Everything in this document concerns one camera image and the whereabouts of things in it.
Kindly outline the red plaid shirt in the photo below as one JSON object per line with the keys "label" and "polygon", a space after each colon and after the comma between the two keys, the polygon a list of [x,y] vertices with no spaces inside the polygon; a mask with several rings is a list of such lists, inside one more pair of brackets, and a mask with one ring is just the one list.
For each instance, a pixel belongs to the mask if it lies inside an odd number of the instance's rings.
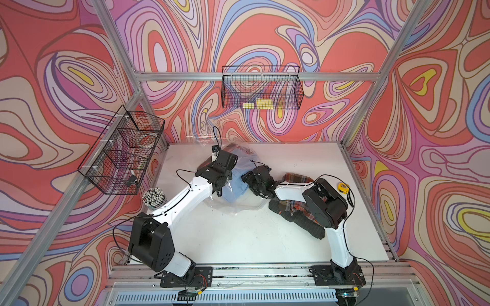
{"label": "red plaid shirt", "polygon": [[306,200],[302,195],[313,185],[311,177],[296,173],[286,173],[276,190],[280,202],[285,202],[285,210],[289,213],[300,212],[305,218],[314,223],[318,223],[308,208]]}

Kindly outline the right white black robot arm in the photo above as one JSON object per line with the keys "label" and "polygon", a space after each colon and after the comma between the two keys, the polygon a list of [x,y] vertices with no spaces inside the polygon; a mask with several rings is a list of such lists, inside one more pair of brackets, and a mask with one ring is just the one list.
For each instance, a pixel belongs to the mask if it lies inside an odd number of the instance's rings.
{"label": "right white black robot arm", "polygon": [[345,231],[348,208],[353,207],[348,196],[341,193],[324,178],[287,173],[276,181],[271,169],[262,165],[241,176],[252,193],[269,200],[269,210],[295,223],[311,236],[327,238],[332,258],[332,276],[339,281],[351,277],[358,267],[357,260],[349,252]]}

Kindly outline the clear plastic vacuum bag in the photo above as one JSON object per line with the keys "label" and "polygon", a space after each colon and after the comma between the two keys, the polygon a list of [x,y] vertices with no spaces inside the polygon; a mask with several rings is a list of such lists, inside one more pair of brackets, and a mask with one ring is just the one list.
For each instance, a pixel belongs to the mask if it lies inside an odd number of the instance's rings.
{"label": "clear plastic vacuum bag", "polygon": [[250,144],[237,140],[226,141],[222,151],[237,156],[236,164],[231,170],[232,177],[222,187],[221,195],[214,193],[204,200],[204,205],[234,215],[242,211],[262,209],[268,200],[255,195],[249,187],[255,180],[254,169],[263,165],[259,155]]}

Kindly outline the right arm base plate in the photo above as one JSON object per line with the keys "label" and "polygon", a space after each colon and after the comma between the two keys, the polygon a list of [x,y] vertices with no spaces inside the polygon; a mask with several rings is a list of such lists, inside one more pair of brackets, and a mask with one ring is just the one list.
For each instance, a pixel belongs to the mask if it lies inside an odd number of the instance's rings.
{"label": "right arm base plate", "polygon": [[349,286],[363,287],[366,285],[361,267],[353,262],[347,268],[341,268],[336,264],[315,265],[309,268],[316,286]]}

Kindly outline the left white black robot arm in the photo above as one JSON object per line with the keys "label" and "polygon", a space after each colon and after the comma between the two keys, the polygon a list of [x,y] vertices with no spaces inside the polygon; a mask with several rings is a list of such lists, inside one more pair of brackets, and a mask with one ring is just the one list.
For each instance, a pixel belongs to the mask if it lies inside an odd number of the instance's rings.
{"label": "left white black robot arm", "polygon": [[213,194],[222,195],[222,189],[232,180],[232,170],[238,157],[219,151],[217,157],[195,172],[187,186],[152,214],[140,213],[131,229],[128,252],[155,272],[168,272],[180,278],[195,273],[195,263],[176,250],[173,232],[183,218]]}

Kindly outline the light blue shirt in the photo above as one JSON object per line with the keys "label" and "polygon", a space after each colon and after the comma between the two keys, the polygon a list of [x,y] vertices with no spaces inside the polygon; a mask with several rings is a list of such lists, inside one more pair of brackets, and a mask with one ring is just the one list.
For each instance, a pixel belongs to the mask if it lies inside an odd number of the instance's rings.
{"label": "light blue shirt", "polygon": [[234,203],[248,190],[248,184],[243,182],[242,176],[251,172],[251,169],[233,169],[232,179],[222,188],[222,197],[228,203]]}

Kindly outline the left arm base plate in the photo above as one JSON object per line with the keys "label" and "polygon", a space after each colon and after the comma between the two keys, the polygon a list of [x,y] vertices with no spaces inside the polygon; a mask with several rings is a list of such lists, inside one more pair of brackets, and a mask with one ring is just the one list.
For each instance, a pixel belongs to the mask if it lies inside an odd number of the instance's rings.
{"label": "left arm base plate", "polygon": [[211,287],[213,281],[213,267],[192,266],[182,277],[164,271],[160,276],[161,288],[195,288],[206,289]]}

